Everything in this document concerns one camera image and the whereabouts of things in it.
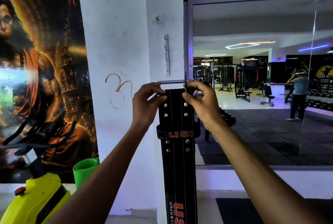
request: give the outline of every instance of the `red flag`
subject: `red flag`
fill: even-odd
[[[75,0],[68,0],[69,5],[76,6]]]

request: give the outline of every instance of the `yellow circle logo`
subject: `yellow circle logo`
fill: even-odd
[[[333,76],[333,67],[332,66],[321,67],[316,74],[316,77],[319,76]]]

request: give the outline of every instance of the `exercise bike handlebar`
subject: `exercise bike handlebar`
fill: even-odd
[[[39,143],[21,142],[21,143],[9,144],[12,140],[14,140],[16,137],[18,137],[20,135],[20,133],[23,131],[24,127],[27,125],[27,123],[29,121],[30,120],[26,120],[25,122],[23,122],[23,124],[18,128],[18,130],[3,142],[1,147],[4,149],[14,149],[14,148],[20,148],[20,147],[33,147],[33,148],[42,148],[42,149],[43,148],[45,148],[45,149],[57,148],[61,145],[64,145],[69,140],[69,138],[72,136],[75,126],[76,126],[76,121],[73,121],[71,129],[66,134],[65,138],[62,141],[57,142],[57,143],[39,144]],[[27,141],[29,139],[36,138],[36,137],[39,137],[40,140],[42,140],[45,137],[45,135],[35,133],[35,134],[31,134],[31,135],[24,137],[22,140]]]

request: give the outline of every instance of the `hand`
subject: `hand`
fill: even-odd
[[[167,96],[158,97],[157,94],[148,100],[154,93],[165,94],[160,83],[149,83],[143,85],[133,97],[133,121],[132,127],[147,129],[153,123],[157,109]]]
[[[187,87],[197,88],[203,94],[203,96],[192,96],[189,93],[183,93],[183,98],[194,107],[208,131],[212,132],[216,124],[227,125],[221,116],[219,103],[213,88],[198,81],[188,82]]]

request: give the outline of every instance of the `mirror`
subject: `mirror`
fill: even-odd
[[[332,105],[324,104],[333,101],[332,12],[333,0],[193,6],[194,80],[215,89],[233,130],[270,166],[333,164]],[[196,164],[230,165],[201,127]]]

